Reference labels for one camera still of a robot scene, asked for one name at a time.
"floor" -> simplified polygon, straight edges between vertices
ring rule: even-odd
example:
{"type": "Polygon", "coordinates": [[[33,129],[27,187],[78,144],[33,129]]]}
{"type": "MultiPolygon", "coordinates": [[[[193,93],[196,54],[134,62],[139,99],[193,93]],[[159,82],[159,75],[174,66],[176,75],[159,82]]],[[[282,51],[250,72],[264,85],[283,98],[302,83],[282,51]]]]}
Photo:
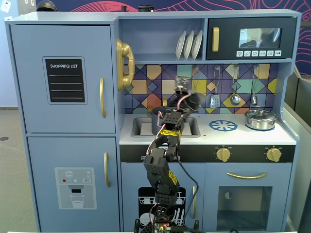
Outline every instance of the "floor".
{"type": "Polygon", "coordinates": [[[17,110],[0,110],[0,233],[37,232],[17,110]]]}

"blue cabinet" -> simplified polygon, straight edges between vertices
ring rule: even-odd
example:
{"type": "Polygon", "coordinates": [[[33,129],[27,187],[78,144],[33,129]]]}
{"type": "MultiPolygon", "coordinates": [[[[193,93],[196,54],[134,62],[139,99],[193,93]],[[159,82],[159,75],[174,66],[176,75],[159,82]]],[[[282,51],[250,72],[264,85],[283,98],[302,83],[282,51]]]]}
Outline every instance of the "blue cabinet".
{"type": "Polygon", "coordinates": [[[209,163],[204,189],[207,232],[280,232],[292,164],[209,163]]]}
{"type": "Polygon", "coordinates": [[[109,26],[11,33],[27,133],[115,133],[109,26]]]}
{"type": "MultiPolygon", "coordinates": [[[[186,224],[188,227],[193,227],[195,220],[198,219],[200,229],[202,229],[205,164],[184,163],[183,165],[199,184],[196,201],[188,212],[186,224]]],[[[174,222],[179,225],[192,198],[195,183],[185,174],[178,163],[169,163],[169,166],[181,187],[174,214],[174,222]]],[[[143,163],[122,163],[121,172],[123,231],[132,232],[136,218],[140,218],[141,227],[149,222],[149,210],[156,203],[154,191],[148,182],[147,171],[143,163]]]]}
{"type": "Polygon", "coordinates": [[[115,138],[28,143],[42,232],[120,231],[115,138]]]}

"mural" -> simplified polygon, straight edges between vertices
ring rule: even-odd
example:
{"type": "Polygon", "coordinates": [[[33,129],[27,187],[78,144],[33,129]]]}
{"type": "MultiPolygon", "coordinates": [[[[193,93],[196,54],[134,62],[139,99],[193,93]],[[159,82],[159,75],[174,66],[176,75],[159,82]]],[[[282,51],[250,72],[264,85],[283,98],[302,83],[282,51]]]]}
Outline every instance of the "mural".
{"type": "MultiPolygon", "coordinates": [[[[53,0],[59,11],[111,12],[138,11],[138,6],[151,4],[156,11],[215,11],[243,9],[291,9],[303,13],[303,21],[311,21],[311,0],[53,0]]],[[[296,65],[302,75],[311,75],[311,29],[302,28],[297,50],[296,65]]]]}

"play kitchen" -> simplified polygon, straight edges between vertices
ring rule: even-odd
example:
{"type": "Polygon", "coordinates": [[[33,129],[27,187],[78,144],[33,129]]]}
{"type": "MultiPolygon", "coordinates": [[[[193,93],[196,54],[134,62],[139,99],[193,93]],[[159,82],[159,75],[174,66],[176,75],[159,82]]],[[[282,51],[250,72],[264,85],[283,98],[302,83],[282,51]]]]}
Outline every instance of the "play kitchen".
{"type": "Polygon", "coordinates": [[[198,185],[169,163],[180,184],[172,221],[284,231],[299,137],[283,104],[301,14],[76,14],[6,22],[38,229],[132,232],[136,218],[146,226],[156,206],[146,151],[174,98],[188,104],[196,92],[201,106],[174,160],[198,185]]]}

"microwave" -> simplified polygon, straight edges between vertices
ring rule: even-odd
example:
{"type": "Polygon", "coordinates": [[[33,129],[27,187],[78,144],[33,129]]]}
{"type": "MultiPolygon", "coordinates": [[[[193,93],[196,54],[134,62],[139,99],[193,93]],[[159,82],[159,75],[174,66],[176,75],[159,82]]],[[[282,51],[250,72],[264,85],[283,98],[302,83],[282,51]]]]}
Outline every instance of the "microwave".
{"type": "Polygon", "coordinates": [[[295,17],[211,18],[207,60],[292,58],[295,17]]]}

